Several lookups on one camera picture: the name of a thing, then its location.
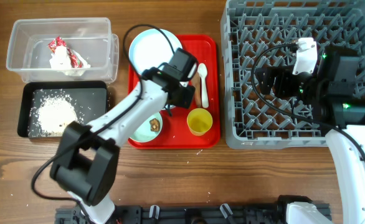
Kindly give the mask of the brown food scrap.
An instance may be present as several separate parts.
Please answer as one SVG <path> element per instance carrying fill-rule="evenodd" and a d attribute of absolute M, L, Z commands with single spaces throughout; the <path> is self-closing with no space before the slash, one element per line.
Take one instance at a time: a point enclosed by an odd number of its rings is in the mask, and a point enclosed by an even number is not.
<path fill-rule="evenodd" d="M 160 129 L 161 129 L 161 123 L 160 123 L 160 121 L 158 119 L 153 118 L 153 119 L 151 119 L 149 121 L 149 123 L 150 123 L 150 126 L 151 126 L 150 127 L 150 130 L 152 132 L 159 132 L 160 131 Z"/>

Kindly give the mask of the mint green bowl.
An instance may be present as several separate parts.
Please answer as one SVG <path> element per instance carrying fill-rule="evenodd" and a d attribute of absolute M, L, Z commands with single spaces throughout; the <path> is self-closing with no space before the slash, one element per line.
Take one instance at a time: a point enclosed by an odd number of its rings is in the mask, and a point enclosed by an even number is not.
<path fill-rule="evenodd" d="M 153 118 L 156 118 L 161 123 L 161 129 L 159 132 L 152 132 L 150 130 L 150 123 L 149 121 Z M 163 128 L 163 119 L 160 113 L 155 113 L 151 115 L 142 125 L 130 136 L 130 139 L 139 142 L 139 143 L 145 143 L 150 142 L 154 140 L 161 132 Z"/>

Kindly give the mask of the white rice pile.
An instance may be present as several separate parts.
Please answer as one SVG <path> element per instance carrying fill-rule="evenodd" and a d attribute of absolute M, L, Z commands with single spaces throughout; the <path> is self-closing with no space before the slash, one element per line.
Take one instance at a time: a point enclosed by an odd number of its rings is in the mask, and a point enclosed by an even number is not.
<path fill-rule="evenodd" d="M 72 122 L 83 123 L 77 100 L 64 89 L 38 89 L 32 94 L 27 135 L 29 138 L 59 137 Z"/>

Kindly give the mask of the yellow plastic cup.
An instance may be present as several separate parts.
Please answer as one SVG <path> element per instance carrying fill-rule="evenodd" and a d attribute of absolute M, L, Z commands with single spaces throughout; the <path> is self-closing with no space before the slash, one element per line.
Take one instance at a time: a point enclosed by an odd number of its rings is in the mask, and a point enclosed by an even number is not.
<path fill-rule="evenodd" d="M 211 129 L 213 118 L 208 110 L 195 108 L 187 116 L 187 125 L 193 135 L 202 136 Z"/>

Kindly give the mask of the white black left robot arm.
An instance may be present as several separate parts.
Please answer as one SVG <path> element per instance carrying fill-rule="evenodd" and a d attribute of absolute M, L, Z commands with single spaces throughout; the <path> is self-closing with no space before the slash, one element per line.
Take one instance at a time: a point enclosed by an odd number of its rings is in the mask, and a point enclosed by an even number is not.
<path fill-rule="evenodd" d="M 40 198 L 36 181 L 46 167 L 50 177 L 68 192 L 68 201 L 80 207 L 86 223 L 118 223 L 116 205 L 109 191 L 115 181 L 120 149 L 130 136 L 166 105 L 189 108 L 195 88 L 183 83 L 197 72 L 199 62 L 191 53 L 176 48 L 169 62 L 137 75 L 138 83 L 113 109 L 83 126 L 75 121 L 65 129 L 56 154 L 31 180 L 31 190 Z"/>

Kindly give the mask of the red white wrapper tissue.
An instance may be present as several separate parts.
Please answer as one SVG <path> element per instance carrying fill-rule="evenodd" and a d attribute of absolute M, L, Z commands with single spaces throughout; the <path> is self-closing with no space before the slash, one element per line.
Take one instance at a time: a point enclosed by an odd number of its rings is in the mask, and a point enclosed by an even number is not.
<path fill-rule="evenodd" d="M 85 71 L 78 68 L 90 68 L 91 65 L 76 51 L 67 46 L 60 37 L 48 44 L 52 58 L 49 60 L 51 69 L 61 71 L 66 76 L 80 77 Z"/>

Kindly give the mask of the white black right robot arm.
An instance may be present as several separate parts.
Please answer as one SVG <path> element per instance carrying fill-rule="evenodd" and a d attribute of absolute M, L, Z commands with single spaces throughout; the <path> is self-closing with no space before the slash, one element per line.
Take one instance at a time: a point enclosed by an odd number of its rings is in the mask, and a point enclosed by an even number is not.
<path fill-rule="evenodd" d="M 275 90 L 278 98 L 295 96 L 313 107 L 313 117 L 293 112 L 288 116 L 320 125 L 326 131 L 326 144 L 332 155 L 343 221 L 365 223 L 365 101 L 354 97 L 358 53 L 349 48 L 327 46 L 318 54 L 312 38 L 283 44 L 294 49 L 291 67 L 251 68 L 251 84 L 263 101 Z"/>

